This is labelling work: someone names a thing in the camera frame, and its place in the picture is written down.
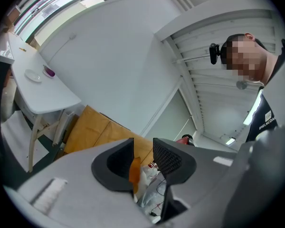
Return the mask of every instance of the ear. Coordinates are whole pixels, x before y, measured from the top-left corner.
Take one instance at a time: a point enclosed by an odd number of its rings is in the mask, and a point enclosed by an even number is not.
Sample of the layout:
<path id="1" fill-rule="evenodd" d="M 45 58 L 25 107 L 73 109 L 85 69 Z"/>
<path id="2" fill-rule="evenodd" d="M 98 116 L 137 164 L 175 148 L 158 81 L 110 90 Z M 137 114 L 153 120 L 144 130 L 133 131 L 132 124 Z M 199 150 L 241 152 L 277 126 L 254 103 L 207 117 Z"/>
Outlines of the ear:
<path id="1" fill-rule="evenodd" d="M 255 36 L 254 36 L 253 34 L 245 33 L 245 36 L 246 36 L 248 39 L 252 40 L 252 41 L 256 41 L 256 38 L 255 38 Z"/>

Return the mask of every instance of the headset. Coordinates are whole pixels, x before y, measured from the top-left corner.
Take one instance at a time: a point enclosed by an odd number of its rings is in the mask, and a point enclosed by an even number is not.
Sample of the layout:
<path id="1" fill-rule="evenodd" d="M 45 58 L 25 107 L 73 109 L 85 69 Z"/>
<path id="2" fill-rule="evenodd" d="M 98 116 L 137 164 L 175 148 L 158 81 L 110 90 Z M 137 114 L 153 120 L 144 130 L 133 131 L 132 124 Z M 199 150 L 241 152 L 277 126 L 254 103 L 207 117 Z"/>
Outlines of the headset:
<path id="1" fill-rule="evenodd" d="M 209 47 L 210 52 L 210 60 L 212 64 L 216 64 L 218 61 L 218 56 L 220 56 L 219 45 L 215 43 L 211 43 Z"/>

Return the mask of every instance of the light fixture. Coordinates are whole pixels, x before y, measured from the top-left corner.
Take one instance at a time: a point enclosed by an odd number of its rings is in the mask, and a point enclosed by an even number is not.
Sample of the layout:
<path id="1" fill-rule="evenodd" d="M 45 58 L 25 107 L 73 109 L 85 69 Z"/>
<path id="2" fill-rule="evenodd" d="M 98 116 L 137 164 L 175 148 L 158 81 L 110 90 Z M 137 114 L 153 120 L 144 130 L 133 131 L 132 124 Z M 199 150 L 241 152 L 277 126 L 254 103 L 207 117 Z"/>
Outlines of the light fixture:
<path id="1" fill-rule="evenodd" d="M 245 125 L 249 125 L 251 122 L 252 122 L 252 118 L 253 118 L 253 114 L 254 112 L 256 112 L 258 106 L 260 105 L 261 103 L 261 94 L 262 94 L 262 89 L 259 91 L 259 93 L 257 94 L 257 99 L 255 101 L 255 103 L 253 104 L 250 112 L 248 113 L 248 116 L 246 117 L 245 121 L 243 122 L 243 124 Z"/>
<path id="2" fill-rule="evenodd" d="M 235 141 L 235 138 L 230 138 L 227 142 L 226 145 L 230 145 Z"/>

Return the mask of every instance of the white table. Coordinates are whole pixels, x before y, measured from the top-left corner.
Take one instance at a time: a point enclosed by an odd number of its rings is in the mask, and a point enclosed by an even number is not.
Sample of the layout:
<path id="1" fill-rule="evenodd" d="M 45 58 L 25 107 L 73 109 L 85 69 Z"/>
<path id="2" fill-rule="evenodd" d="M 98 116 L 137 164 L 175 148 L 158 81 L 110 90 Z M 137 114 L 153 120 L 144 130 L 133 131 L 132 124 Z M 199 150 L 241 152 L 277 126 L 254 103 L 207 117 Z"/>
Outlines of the white table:
<path id="1" fill-rule="evenodd" d="M 8 37 L 10 48 L 15 59 L 12 64 L 12 72 L 17 88 L 29 110 L 37 115 L 29 144 L 28 167 L 31 172 L 33 170 L 33 151 L 35 140 L 49 129 L 56 126 L 57 129 L 59 129 L 60 118 L 63 111 L 61 112 L 58 121 L 38 132 L 38 126 L 42 120 L 42 114 L 65 110 L 80 103 L 81 100 L 68 87 L 66 87 L 57 75 L 55 75 L 54 78 L 49 78 L 43 74 L 43 65 L 48 65 L 33 47 L 25 43 L 17 35 L 9 33 Z M 31 69 L 39 74 L 42 82 L 36 83 L 28 79 L 24 74 L 26 69 Z"/>

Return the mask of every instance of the person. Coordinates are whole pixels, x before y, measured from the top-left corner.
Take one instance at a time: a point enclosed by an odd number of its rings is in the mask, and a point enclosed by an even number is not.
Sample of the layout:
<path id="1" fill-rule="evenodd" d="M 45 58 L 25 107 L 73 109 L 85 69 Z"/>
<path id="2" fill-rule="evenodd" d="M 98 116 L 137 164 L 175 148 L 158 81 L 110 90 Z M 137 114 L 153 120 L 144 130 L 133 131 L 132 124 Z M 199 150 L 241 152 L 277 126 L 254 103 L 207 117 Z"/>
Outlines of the person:
<path id="1" fill-rule="evenodd" d="M 244 81 L 266 86 L 285 61 L 285 39 L 282 39 L 282 54 L 276 56 L 250 33 L 229 36 L 222 45 L 220 58 L 227 70 L 236 70 Z M 275 115 L 261 94 L 261 102 L 253 115 L 246 142 L 254 141 L 265 130 L 277 127 Z"/>

